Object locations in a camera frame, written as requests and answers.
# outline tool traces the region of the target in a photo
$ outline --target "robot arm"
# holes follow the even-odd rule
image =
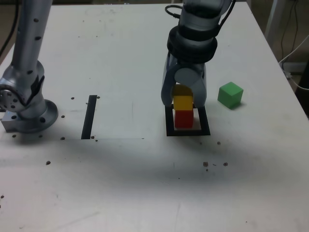
[[[189,87],[193,103],[199,108],[206,100],[205,63],[217,48],[216,36],[230,14],[235,0],[186,0],[179,23],[168,38],[168,57],[165,65],[161,99],[165,106],[173,101],[176,83]],[[219,25],[221,16],[230,8]]]
[[[6,131],[30,133],[51,126],[57,107],[42,95],[44,68],[38,61],[53,0],[24,0],[11,65],[0,79],[0,106]]]

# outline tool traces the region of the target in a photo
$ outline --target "cable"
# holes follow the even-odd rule
[[[284,28],[284,31],[283,31],[283,35],[282,35],[282,38],[281,38],[281,59],[283,59],[283,55],[284,55],[284,51],[283,51],[283,38],[285,36],[286,30],[287,30],[288,25],[289,25],[290,20],[291,20],[291,15],[292,15],[292,10],[293,10],[294,4],[295,4],[295,1],[293,2],[292,6],[291,6],[289,18],[288,18],[288,21],[287,21],[287,23],[285,25],[285,28]]]
[[[296,84],[296,82],[293,80],[293,78],[291,78],[291,81],[292,81],[298,88],[300,88],[300,89],[302,89],[302,90],[309,91],[309,88],[303,88],[303,87],[299,86],[298,84]]]
[[[168,8],[178,8],[178,9],[182,9],[182,6],[178,6],[178,5],[168,5],[167,7],[165,7],[165,12],[168,13],[169,15],[173,16],[174,18],[180,18],[180,14],[175,14],[172,13],[170,11],[168,11]]]
[[[284,61],[285,59],[287,59],[291,54],[293,54],[306,40],[307,40],[307,38],[309,38],[309,35],[307,35],[307,37],[303,40],[303,42],[301,42],[300,43],[300,45],[297,47],[297,48],[295,48],[295,50],[293,51],[293,52],[291,52],[290,54],[288,54],[285,58],[283,58],[282,60],[280,60],[279,62],[278,62],[278,64],[280,64],[282,61]]]
[[[296,0],[294,5],[294,13],[295,13],[295,21],[296,21],[296,31],[295,31],[295,35],[294,35],[294,40],[293,40],[293,45],[292,45],[292,49],[290,52],[292,52],[294,50],[294,46],[295,46],[295,41],[296,41],[296,37],[297,37],[297,33],[298,33],[298,17],[297,17],[297,11],[296,11],[296,6],[298,4],[298,0]],[[287,62],[288,58],[282,62],[282,69],[284,70],[284,63]]]
[[[287,59],[291,54],[293,54],[307,39],[309,38],[309,35],[307,35],[307,37],[303,40],[303,42],[301,42],[300,43],[300,45],[297,47],[297,48],[295,48],[295,50],[294,51],[292,51],[290,54],[288,54],[285,58],[283,58],[282,60],[280,60],[279,61],[279,65],[280,65],[280,63],[281,62],[283,62],[285,59]],[[285,70],[283,70],[282,69],[282,71],[286,74],[286,75],[291,75],[289,72],[287,72],[287,71],[285,71]],[[299,86],[294,80],[293,80],[293,78],[291,77],[290,78],[291,80],[292,80],[292,82],[298,87],[298,88],[300,88],[300,89],[302,89],[302,90],[307,90],[307,91],[309,91],[309,89],[308,88],[303,88],[303,87],[301,87],[301,86]]]
[[[8,38],[6,38],[6,41],[4,42],[4,44],[3,44],[3,46],[2,46],[2,48],[0,50],[0,57],[2,56],[2,53],[4,52],[4,49],[8,45],[8,43],[11,40],[11,37],[12,37],[14,31],[15,31],[15,27],[16,27],[17,19],[18,19],[18,9],[19,9],[18,0],[15,0],[15,16],[14,16],[14,21],[13,21],[13,24],[12,24],[12,27],[11,27],[10,34],[9,34]]]
[[[225,23],[225,21],[227,20],[227,18],[228,18],[229,15],[231,14],[232,9],[234,8],[235,2],[236,2],[236,0],[233,0],[233,1],[232,1],[231,6],[230,6],[230,8],[228,9],[228,12],[226,13],[224,19],[222,19],[222,21],[221,21],[221,23],[220,23],[220,28],[223,26],[223,24]]]

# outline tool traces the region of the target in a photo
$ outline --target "yellow block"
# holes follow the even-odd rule
[[[174,96],[174,110],[193,110],[193,97]]]
[[[173,96],[193,96],[191,89],[184,85],[175,85]]]

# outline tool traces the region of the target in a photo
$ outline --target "red block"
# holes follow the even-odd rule
[[[193,110],[175,110],[175,128],[192,128],[193,118]]]

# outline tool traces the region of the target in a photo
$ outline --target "white cable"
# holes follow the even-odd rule
[[[309,91],[309,88],[302,88],[302,87],[300,87],[298,84],[296,84],[296,82],[293,80],[293,78],[291,78],[291,80],[293,81],[293,83],[294,83],[298,88],[300,88],[300,89],[302,89],[302,90],[307,90],[307,91]]]
[[[307,38],[309,38],[309,35],[307,35],[307,37],[303,40],[303,42],[301,42],[300,45],[299,45],[297,48],[294,49],[293,52],[291,52],[291,53],[288,54],[285,58],[283,58],[282,60],[280,60],[280,61],[278,62],[278,64],[279,64],[281,70],[285,73],[285,76],[286,76],[287,79],[291,79],[292,82],[293,82],[298,88],[300,88],[300,89],[302,89],[302,90],[308,90],[308,91],[309,91],[309,88],[303,88],[303,87],[299,86],[299,85],[293,80],[293,78],[292,78],[292,76],[291,76],[291,73],[290,73],[290,72],[287,72],[287,71],[285,71],[285,70],[283,70],[282,67],[281,67],[281,65],[280,65],[281,62],[284,61],[285,59],[287,59],[291,54],[293,54],[293,53],[294,53],[294,52],[307,40]]]
[[[295,48],[295,50],[293,51],[293,52],[291,52],[290,54],[288,54],[285,58],[283,58],[282,60],[280,60],[279,62],[278,62],[278,64],[280,64],[282,61],[284,61],[285,59],[287,59],[291,54],[293,54],[305,41],[306,41],[306,39],[309,37],[309,35],[307,35],[307,37],[303,40],[303,42],[301,42],[301,44],[297,47],[297,48]]]

